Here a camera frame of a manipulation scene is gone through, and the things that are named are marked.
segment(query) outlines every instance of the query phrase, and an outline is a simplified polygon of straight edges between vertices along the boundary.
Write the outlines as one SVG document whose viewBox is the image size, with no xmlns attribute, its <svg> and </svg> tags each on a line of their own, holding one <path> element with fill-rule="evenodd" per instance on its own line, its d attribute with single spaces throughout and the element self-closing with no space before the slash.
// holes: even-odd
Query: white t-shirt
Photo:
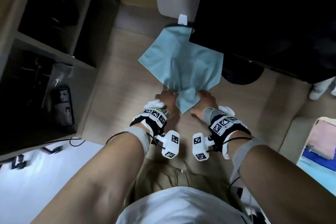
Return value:
<svg viewBox="0 0 336 224">
<path fill-rule="evenodd" d="M 190 187 L 155 192 L 120 214 L 117 224 L 227 223 L 247 224 L 250 219 L 219 198 Z"/>
</svg>

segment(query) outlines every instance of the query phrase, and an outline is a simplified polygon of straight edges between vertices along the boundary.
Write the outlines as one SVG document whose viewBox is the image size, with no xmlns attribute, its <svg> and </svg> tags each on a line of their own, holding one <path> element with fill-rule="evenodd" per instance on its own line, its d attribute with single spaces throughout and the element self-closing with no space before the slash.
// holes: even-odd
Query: khaki pants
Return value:
<svg viewBox="0 0 336 224">
<path fill-rule="evenodd" d="M 237 194 L 229 193 L 229 184 L 226 181 L 195 174 L 190 170 L 187 163 L 185 165 L 187 170 L 181 170 L 145 158 L 140 172 L 126 196 L 123 209 L 154 192 L 176 186 L 185 186 L 212 194 L 241 212 L 245 212 Z"/>
</svg>

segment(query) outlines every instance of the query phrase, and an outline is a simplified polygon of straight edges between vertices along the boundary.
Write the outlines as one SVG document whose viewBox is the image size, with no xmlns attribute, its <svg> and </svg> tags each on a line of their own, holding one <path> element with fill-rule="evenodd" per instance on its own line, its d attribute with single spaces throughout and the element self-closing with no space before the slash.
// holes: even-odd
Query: white clip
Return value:
<svg viewBox="0 0 336 224">
<path fill-rule="evenodd" d="M 202 133 L 196 133 L 192 136 L 192 154 L 198 161 L 204 161 L 209 158 L 209 147 L 215 142 L 209 140 L 209 137 L 204 137 Z"/>
<path fill-rule="evenodd" d="M 158 135 L 157 140 L 163 143 L 162 155 L 166 158 L 174 158 L 179 153 L 180 134 L 174 130 L 170 130 L 163 137 Z"/>
<path fill-rule="evenodd" d="M 188 25 L 188 16 L 184 15 L 184 14 L 180 14 L 180 16 L 178 17 L 177 23 L 180 24 L 180 25 L 187 26 Z"/>
</svg>

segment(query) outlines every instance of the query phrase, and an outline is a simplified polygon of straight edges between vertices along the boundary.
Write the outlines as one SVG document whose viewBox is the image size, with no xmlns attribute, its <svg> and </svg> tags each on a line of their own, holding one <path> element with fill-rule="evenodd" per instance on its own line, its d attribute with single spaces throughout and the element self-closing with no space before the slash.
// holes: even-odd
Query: blue fabric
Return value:
<svg viewBox="0 0 336 224">
<path fill-rule="evenodd" d="M 221 79 L 223 54 L 189 42 L 191 28 L 167 27 L 139 58 L 169 89 L 179 91 L 176 100 L 182 113 L 193 107 L 197 90 L 209 90 Z"/>
<path fill-rule="evenodd" d="M 333 160 L 322 158 L 320 155 L 316 154 L 315 152 L 309 151 L 307 148 L 304 149 L 302 155 L 323 167 L 336 171 L 336 150 Z"/>
<path fill-rule="evenodd" d="M 311 161 L 308 158 L 300 157 L 297 165 L 313 177 L 319 184 L 336 196 L 336 172 Z"/>
</svg>

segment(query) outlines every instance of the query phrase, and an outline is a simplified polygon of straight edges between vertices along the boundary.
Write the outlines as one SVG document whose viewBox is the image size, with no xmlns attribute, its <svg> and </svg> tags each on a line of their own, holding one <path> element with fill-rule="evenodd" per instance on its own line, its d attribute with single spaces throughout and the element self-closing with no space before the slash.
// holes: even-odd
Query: white controller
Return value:
<svg viewBox="0 0 336 224">
<path fill-rule="evenodd" d="M 157 140 L 163 143 L 162 155 L 166 158 L 172 159 L 179 153 L 180 134 L 174 130 L 170 130 L 164 136 L 158 135 Z"/>
<path fill-rule="evenodd" d="M 198 161 L 204 161 L 209 158 L 209 147 L 215 142 L 209 140 L 209 137 L 203 136 L 202 133 L 196 133 L 192 136 L 192 154 Z"/>
</svg>

